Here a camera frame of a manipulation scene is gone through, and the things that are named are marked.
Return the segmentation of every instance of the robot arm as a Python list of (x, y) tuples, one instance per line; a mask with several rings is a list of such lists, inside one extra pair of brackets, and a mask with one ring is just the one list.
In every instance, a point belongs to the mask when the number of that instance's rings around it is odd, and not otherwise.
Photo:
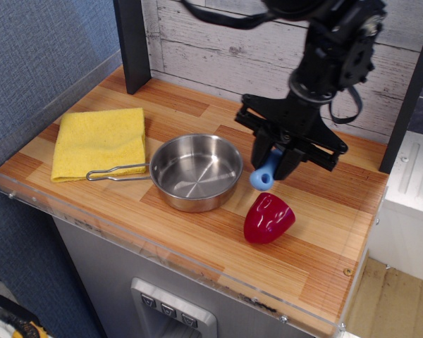
[[(268, 8), (266, 13), (230, 18), (181, 0), (200, 20), (237, 29), (252, 29), (277, 18), (309, 22), (304, 56), (290, 76), (287, 97), (245, 94), (235, 120), (254, 132), (251, 162), (255, 169), (264, 165), (273, 149), (282, 153), (274, 168), (275, 180), (284, 180), (300, 162), (311, 161), (332, 170), (348, 147), (324, 124), (319, 111), (329, 105), (335, 123), (349, 123), (362, 110), (362, 100), (353, 86), (366, 82), (368, 72), (374, 69), (371, 57), (386, 16), (385, 4), (381, 0), (262, 1)], [(337, 118), (331, 103), (337, 92), (345, 89), (359, 112)]]

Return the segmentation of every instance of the white wooden wall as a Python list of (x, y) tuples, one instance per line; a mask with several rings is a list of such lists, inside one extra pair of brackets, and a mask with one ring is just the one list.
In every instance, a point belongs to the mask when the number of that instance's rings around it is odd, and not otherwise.
[[(261, 0), (192, 0), (227, 14), (265, 11)], [(386, 0), (384, 31), (374, 53), (376, 70), (359, 84), (364, 110), (340, 130), (387, 143), (423, 45), (423, 0)], [(242, 94), (283, 98), (288, 78), (302, 58), (307, 23), (284, 20), (253, 30), (233, 30), (193, 18), (175, 0), (142, 0), (152, 76), (240, 101)], [(336, 115), (352, 115), (349, 95), (339, 94)]]

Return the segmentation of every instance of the button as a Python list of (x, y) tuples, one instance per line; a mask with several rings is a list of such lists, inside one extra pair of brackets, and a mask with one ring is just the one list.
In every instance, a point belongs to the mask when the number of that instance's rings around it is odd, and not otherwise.
[(151, 308), (156, 308), (157, 304), (155, 303), (155, 299), (150, 298), (149, 296), (146, 296), (145, 294), (141, 294), (141, 299), (144, 304)]
[(182, 313), (182, 321), (190, 327), (193, 327), (193, 328), (197, 327), (197, 320), (184, 313)]
[(161, 303), (161, 310), (165, 315), (168, 315), (169, 317), (176, 318), (177, 313), (176, 310), (170, 306), (167, 306), (166, 304)]

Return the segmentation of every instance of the blue object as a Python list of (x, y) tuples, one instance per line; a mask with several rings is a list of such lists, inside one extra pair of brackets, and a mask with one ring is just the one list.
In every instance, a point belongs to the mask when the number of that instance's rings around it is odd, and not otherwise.
[(255, 189), (265, 192), (273, 187), (274, 171), (276, 170), (281, 156), (282, 151), (279, 149), (272, 150), (265, 164), (251, 174), (249, 181)]

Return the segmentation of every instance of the blue fabric wall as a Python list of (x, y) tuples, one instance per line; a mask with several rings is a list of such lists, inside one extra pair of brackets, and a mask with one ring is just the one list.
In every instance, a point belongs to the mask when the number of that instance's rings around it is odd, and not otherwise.
[[(0, 0), (0, 165), (120, 63), (112, 0)], [(100, 337), (49, 221), (0, 194), (0, 278), (56, 338)]]

